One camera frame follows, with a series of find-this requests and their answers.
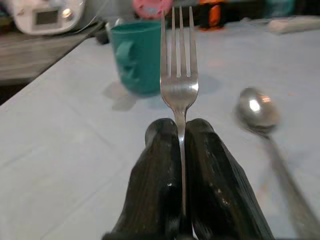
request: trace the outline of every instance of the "mug handle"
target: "mug handle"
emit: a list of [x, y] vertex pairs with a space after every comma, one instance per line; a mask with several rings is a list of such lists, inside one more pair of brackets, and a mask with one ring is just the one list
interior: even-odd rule
[[133, 41], [125, 41], [120, 44], [115, 53], [115, 58], [121, 68], [121, 79], [129, 88], [139, 82], [139, 78], [136, 77], [137, 61], [132, 54], [134, 45]]

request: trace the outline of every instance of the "table surface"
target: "table surface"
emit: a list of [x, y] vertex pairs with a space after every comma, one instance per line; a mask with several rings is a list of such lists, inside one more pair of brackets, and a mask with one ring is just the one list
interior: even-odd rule
[[[232, 112], [248, 86], [274, 99], [274, 139], [320, 217], [320, 31], [274, 35], [239, 23], [196, 35], [199, 96], [187, 119], [212, 124], [274, 236], [296, 237], [262, 143]], [[173, 114], [160, 96], [119, 84], [110, 45], [83, 42], [0, 107], [0, 239], [100, 239], [122, 210], [145, 130], [165, 117]]]

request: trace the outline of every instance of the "spoon bowl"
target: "spoon bowl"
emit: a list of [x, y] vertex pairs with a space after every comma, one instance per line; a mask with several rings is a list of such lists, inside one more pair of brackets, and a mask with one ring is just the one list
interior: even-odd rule
[[258, 133], [269, 133], [280, 122], [279, 112], [271, 98], [253, 87], [241, 92], [236, 114], [243, 124]]

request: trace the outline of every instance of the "fork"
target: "fork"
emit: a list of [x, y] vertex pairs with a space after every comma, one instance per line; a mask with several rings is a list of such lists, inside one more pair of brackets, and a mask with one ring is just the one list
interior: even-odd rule
[[184, 23], [182, 7], [179, 8], [180, 15], [180, 77], [177, 76], [177, 50], [176, 50], [176, 22], [175, 8], [172, 8], [172, 32], [171, 32], [171, 74], [168, 74], [167, 66], [167, 41], [165, 15], [161, 18], [161, 64], [160, 64], [160, 89], [164, 102], [173, 111], [175, 124], [178, 130], [178, 139], [181, 155], [182, 173], [182, 216], [181, 228], [186, 231], [191, 225], [189, 223], [188, 193], [187, 193], [187, 170], [185, 159], [185, 131], [187, 110], [195, 102], [198, 96], [198, 63], [196, 39], [194, 31], [194, 16], [192, 7], [189, 7], [190, 18], [190, 75], [187, 75], [186, 49], [184, 37]]

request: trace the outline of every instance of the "spoon handle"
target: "spoon handle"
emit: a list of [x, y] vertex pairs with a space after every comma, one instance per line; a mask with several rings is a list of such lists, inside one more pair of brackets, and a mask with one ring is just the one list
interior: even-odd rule
[[272, 168], [286, 197], [289, 214], [297, 234], [303, 239], [320, 239], [320, 223], [290, 174], [277, 144], [271, 136], [262, 136], [262, 138], [266, 143], [268, 153], [271, 155]]

